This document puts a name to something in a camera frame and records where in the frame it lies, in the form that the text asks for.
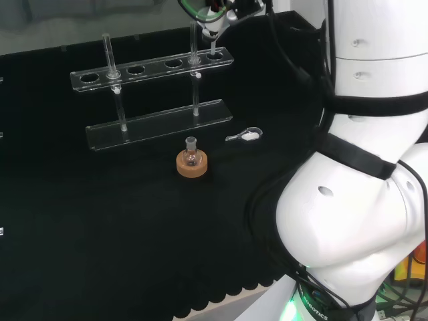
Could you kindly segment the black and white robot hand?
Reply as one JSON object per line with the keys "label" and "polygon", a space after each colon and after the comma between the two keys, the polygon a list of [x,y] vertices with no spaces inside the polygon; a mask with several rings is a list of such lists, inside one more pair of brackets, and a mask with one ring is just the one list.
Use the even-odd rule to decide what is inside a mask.
{"label": "black and white robot hand", "polygon": [[203,13],[195,9],[189,1],[177,1],[181,9],[193,20],[199,23],[214,23],[226,17],[229,12],[243,19],[261,12],[265,8],[263,1],[206,1],[205,8],[213,13]]}

